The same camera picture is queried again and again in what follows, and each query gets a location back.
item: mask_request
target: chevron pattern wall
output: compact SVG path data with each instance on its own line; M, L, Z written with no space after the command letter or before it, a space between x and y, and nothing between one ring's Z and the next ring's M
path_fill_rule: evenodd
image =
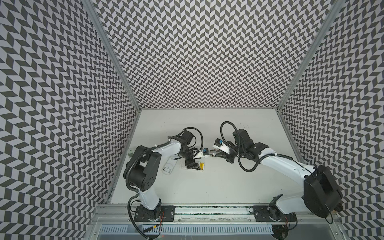
M143 108L275 107L334 0L93 0Z
M79 0L0 1L0 239L81 237L135 114Z
M305 159L343 189L352 239L384 239L382 1L347 0L283 116Z

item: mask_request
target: white table surface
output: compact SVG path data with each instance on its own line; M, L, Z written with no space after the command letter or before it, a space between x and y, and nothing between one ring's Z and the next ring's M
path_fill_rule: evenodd
M231 121L238 129L244 128L254 143L262 142L281 154L292 156L294 152L274 109L177 109L143 110L136 126L129 148L139 145L152 147L167 141L185 127L196 127L204 137L204 147L213 149L220 137L220 125ZM234 142L231 125L223 127L227 141ZM196 147L200 146L200 135L196 136ZM123 172L119 176L111 204L127 203L134 192L125 186ZM204 159L202 172L182 169L184 159L179 159L170 175L162 173L167 160L160 162L158 174L152 187L164 204L213 204L213 203L269 203L278 194L297 191L299 185L272 168L259 165L253 172L243 171L237 159L234 164L225 159L208 157ZM245 168L254 162L242 159Z

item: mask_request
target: black mounting plate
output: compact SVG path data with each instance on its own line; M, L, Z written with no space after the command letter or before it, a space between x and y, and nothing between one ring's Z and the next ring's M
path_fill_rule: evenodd
M144 217L143 213L144 213L144 207L142 205L137 206L134 221L135 222L147 222L147 221L159 222L160 221L160 219L147 219ZM175 206L161 205L160 217L163 216L163 213L164 213L163 222L173 222L173 219L175 217Z
M274 221L272 220L269 215L270 213L268 212L268 205L265 206L252 206L253 209L253 215L255 216L255 219L257 222L285 222L287 217L288 222L296 222L297 218L294 213L291 214L282 214L283 218L280 221Z

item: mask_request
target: herringbone pattern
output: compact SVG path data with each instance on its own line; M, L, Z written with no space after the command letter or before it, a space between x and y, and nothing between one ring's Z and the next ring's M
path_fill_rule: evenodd
M134 116L78 0L0 1L0 239L81 237Z
M283 109L310 164L343 189L352 239L384 239L382 1L347 1Z
M143 108L274 107L333 0L94 0Z

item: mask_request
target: black and white geometric wallpaper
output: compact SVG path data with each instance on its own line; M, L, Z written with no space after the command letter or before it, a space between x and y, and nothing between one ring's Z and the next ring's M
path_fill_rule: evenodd
M135 115L79 0L0 1L0 239L81 237Z
M142 108L275 107L334 0L93 0Z
M384 239L384 4L347 0L283 116L304 159L333 169L352 239Z

